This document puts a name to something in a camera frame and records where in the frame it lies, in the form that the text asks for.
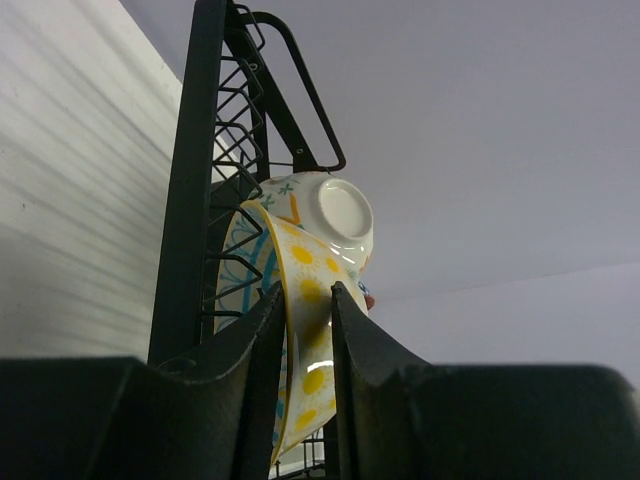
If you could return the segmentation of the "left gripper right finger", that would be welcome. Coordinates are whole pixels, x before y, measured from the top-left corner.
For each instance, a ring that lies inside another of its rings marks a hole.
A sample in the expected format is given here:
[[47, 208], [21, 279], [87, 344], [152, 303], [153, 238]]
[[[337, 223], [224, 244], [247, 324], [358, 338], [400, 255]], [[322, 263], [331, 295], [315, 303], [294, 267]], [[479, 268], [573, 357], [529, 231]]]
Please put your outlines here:
[[635, 479], [639, 394], [595, 365], [433, 365], [332, 289], [345, 479]]

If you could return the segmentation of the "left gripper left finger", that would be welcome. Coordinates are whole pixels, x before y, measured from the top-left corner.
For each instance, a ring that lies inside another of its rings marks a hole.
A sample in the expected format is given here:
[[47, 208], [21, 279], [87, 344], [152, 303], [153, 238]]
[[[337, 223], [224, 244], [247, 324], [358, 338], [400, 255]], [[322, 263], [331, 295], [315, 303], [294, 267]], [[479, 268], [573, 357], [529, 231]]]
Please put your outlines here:
[[207, 342], [134, 358], [5, 360], [5, 479], [264, 479], [286, 323], [273, 285]]

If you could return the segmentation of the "white floral pattern bowl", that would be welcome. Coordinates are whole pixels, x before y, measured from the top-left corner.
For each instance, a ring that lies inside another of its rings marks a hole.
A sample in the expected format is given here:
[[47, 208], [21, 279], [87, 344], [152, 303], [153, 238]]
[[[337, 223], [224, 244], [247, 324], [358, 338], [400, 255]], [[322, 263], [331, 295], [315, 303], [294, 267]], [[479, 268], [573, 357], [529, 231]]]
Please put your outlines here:
[[300, 172], [268, 179], [250, 195], [271, 215], [326, 243], [358, 279], [374, 247], [374, 215], [352, 183], [326, 172]]

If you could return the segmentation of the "yellow sun pattern bowl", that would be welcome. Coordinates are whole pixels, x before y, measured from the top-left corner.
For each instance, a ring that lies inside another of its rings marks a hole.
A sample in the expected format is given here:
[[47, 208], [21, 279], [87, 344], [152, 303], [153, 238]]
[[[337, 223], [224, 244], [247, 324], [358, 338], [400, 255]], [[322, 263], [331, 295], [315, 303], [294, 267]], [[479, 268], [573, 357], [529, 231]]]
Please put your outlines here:
[[297, 446], [336, 413], [332, 287], [342, 283], [365, 312], [356, 280], [329, 246], [259, 202], [233, 214], [223, 242], [214, 300], [214, 329], [248, 312], [275, 283], [284, 292], [286, 329], [271, 458]]

